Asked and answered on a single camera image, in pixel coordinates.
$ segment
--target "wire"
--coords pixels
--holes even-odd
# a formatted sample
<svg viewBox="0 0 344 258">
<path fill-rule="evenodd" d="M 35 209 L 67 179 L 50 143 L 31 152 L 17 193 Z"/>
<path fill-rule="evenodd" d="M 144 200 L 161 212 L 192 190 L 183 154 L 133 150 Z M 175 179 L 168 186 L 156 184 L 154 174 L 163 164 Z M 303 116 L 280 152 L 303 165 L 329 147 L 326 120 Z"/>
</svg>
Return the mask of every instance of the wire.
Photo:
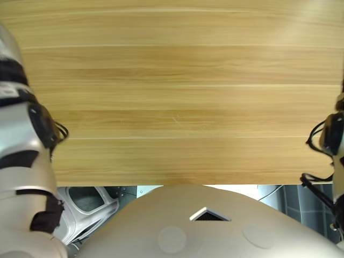
<svg viewBox="0 0 344 258">
<path fill-rule="evenodd" d="M 308 146 L 309 146 L 312 150 L 314 150 L 314 151 L 316 151 L 316 152 L 323 153 L 323 154 L 329 156 L 330 158 L 332 158 L 331 155 L 329 155 L 328 153 L 324 152 L 322 149 L 320 149 L 320 148 L 318 148 L 317 146 L 315 146 L 314 143 L 313 143 L 313 140 L 312 140 L 313 137 L 314 137 L 314 135 L 316 135 L 317 133 L 320 133 L 320 132 L 323 130 L 322 128 L 321 128 L 321 129 L 318 129 L 318 128 L 319 128 L 320 126 L 322 126 L 324 123 L 325 123 L 325 121 L 322 121 L 322 122 L 320 122 L 319 124 L 317 124 L 317 125 L 312 129 L 312 131 L 311 131 L 311 133 L 310 133 L 310 136 L 308 137 L 308 139 L 307 139 L 307 141 L 306 141 L 306 144 L 308 144 Z"/>
<path fill-rule="evenodd" d="M 54 121 L 54 123 L 55 123 L 56 127 L 58 128 L 58 130 L 60 131 L 60 133 L 63 136 L 63 138 L 59 142 L 59 143 L 61 143 L 61 142 L 65 141 L 68 138 L 69 131 L 68 131 L 68 129 L 64 125 L 60 124 L 59 122 Z"/>
<path fill-rule="evenodd" d="M 311 192 L 318 198 L 320 199 L 334 214 L 334 204 L 333 201 L 326 196 L 323 192 L 321 192 L 318 188 L 316 188 L 311 182 L 322 182 L 322 181 L 314 181 L 314 179 L 320 179 L 318 177 L 312 176 L 310 174 L 303 173 L 300 180 L 302 182 L 303 187 L 307 187 Z"/>
<path fill-rule="evenodd" d="M 273 190 L 271 193 L 269 193 L 269 194 L 263 196 L 263 197 L 260 198 L 258 201 L 260 202 L 261 200 L 263 200 L 263 199 L 265 199 L 265 198 L 268 198 L 269 196 L 273 195 L 275 192 L 277 192 L 277 191 L 278 191 L 280 188 L 282 188 L 282 187 L 284 187 L 284 184 L 282 184 L 282 185 L 276 187 L 275 190 Z"/>
</svg>

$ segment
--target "wooden table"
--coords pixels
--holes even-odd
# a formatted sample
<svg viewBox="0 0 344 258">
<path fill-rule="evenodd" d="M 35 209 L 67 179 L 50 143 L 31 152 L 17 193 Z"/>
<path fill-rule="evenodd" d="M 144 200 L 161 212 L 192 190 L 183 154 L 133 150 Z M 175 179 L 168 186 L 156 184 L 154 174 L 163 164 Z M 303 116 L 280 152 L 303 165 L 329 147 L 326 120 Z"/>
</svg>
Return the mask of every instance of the wooden table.
<svg viewBox="0 0 344 258">
<path fill-rule="evenodd" d="M 333 111 L 342 0 L 1 1 L 32 88 L 70 129 L 59 185 L 291 184 Z"/>
</svg>

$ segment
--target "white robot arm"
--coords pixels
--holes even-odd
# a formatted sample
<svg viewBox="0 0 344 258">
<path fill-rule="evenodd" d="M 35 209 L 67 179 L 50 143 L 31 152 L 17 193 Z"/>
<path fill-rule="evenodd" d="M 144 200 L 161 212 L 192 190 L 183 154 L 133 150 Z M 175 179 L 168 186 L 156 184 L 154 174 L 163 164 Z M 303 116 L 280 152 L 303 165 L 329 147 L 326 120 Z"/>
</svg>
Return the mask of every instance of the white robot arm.
<svg viewBox="0 0 344 258">
<path fill-rule="evenodd" d="M 334 161 L 336 203 L 316 192 L 332 205 L 340 229 L 343 124 L 334 129 L 333 119 L 340 122 L 341 114 L 328 118 L 321 137 L 323 149 Z M 63 244 L 51 235 L 63 209 L 55 198 L 51 154 L 68 135 L 64 129 L 36 100 L 17 45 L 0 25 L 0 258 L 67 257 Z M 303 175 L 311 190 L 315 179 Z M 133 201 L 78 254 L 80 258 L 293 256 L 337 258 L 344 252 L 260 202 L 197 185 L 162 187 Z"/>
<path fill-rule="evenodd" d="M 38 103 L 14 38 L 0 25 L 0 257 L 67 257 L 51 233 L 63 210 L 51 154 L 62 141 Z"/>
</svg>

